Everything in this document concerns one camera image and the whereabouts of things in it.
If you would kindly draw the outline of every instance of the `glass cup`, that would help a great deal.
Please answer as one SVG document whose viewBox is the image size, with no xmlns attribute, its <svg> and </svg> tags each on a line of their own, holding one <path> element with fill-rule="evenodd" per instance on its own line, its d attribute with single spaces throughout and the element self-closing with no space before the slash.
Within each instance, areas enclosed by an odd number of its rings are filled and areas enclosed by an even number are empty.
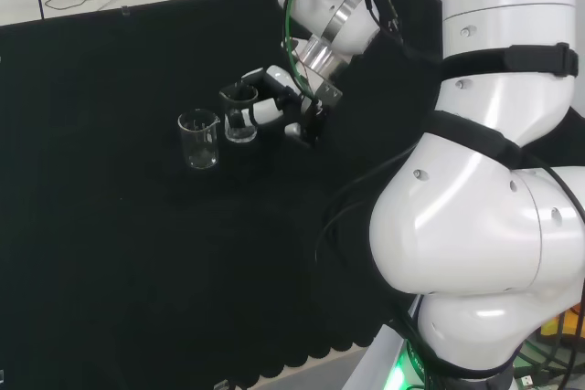
<svg viewBox="0 0 585 390">
<path fill-rule="evenodd" d="M 247 143 L 256 138 L 258 130 L 246 123 L 242 111 L 258 102 L 258 90 L 243 82 L 227 86 L 219 92 L 225 112 L 226 138 L 234 143 Z"/>
<path fill-rule="evenodd" d="M 207 110 L 192 110 L 179 116 L 181 143 L 187 166 L 207 169 L 218 162 L 218 123 L 218 116 Z"/>
</svg>

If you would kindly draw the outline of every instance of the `black strap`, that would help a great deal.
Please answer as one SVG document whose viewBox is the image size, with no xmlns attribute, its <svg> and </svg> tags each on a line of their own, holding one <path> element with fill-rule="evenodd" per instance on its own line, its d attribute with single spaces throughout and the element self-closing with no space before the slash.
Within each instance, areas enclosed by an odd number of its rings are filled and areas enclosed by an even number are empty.
<svg viewBox="0 0 585 390">
<path fill-rule="evenodd" d="M 577 77 L 579 56 L 567 43 L 555 46 L 511 46 L 452 55 L 441 64 L 442 79 L 487 73 L 540 72 Z"/>
<path fill-rule="evenodd" d="M 518 169 L 522 162 L 522 149 L 501 132 L 446 111 L 431 113 L 425 131 L 477 151 L 508 169 Z"/>
</svg>

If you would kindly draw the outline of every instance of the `yellow object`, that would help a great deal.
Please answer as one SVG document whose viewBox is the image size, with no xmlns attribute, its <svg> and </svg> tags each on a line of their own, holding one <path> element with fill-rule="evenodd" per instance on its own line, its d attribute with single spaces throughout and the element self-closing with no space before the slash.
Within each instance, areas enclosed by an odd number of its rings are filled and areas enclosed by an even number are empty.
<svg viewBox="0 0 585 390">
<path fill-rule="evenodd" d="M 577 319 L 579 318 L 580 306 L 574 306 L 568 311 L 565 311 L 565 321 L 563 323 L 563 334 L 575 335 L 577 333 Z M 580 335 L 585 338 L 585 328 L 581 326 Z M 556 335 L 558 332 L 558 317 L 554 320 L 547 321 L 540 327 L 540 335 L 550 337 Z"/>
</svg>

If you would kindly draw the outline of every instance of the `green cable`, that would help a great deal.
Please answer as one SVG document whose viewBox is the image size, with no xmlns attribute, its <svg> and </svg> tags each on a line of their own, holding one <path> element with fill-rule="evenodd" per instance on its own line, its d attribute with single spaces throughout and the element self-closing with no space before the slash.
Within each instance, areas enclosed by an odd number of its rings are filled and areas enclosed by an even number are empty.
<svg viewBox="0 0 585 390">
<path fill-rule="evenodd" d="M 286 36 L 286 52 L 289 56 L 289 61 L 291 62 L 292 73 L 298 79 L 299 84 L 301 84 L 304 88 L 304 90 L 301 91 L 303 91 L 309 97 L 312 97 L 313 93 L 309 90 L 306 81 L 297 70 L 296 64 L 294 62 L 293 47 L 291 46 L 291 10 L 293 9 L 293 2 L 294 0 L 289 0 L 288 5 L 286 6 L 286 18 L 284 23 L 284 33 Z"/>
</svg>

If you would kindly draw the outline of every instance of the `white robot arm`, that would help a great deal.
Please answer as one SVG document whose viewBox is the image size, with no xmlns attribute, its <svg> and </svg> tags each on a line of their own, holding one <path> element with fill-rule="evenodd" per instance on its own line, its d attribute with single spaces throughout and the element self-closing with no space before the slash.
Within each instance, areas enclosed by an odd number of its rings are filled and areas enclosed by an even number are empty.
<svg viewBox="0 0 585 390">
<path fill-rule="evenodd" d="M 292 17 L 334 56 L 362 54 L 378 32 L 365 0 L 292 1 Z M 442 1 L 452 75 L 436 111 L 519 147 L 553 130 L 577 74 L 575 0 Z M 487 68 L 494 54 L 500 65 Z M 585 171 L 557 172 L 585 203 Z M 565 191 L 540 169 L 511 170 L 436 132 L 422 135 L 378 199 L 370 244 L 391 286 L 425 295 L 424 340 L 463 369 L 506 364 L 532 331 L 581 298 L 585 226 Z"/>
</svg>

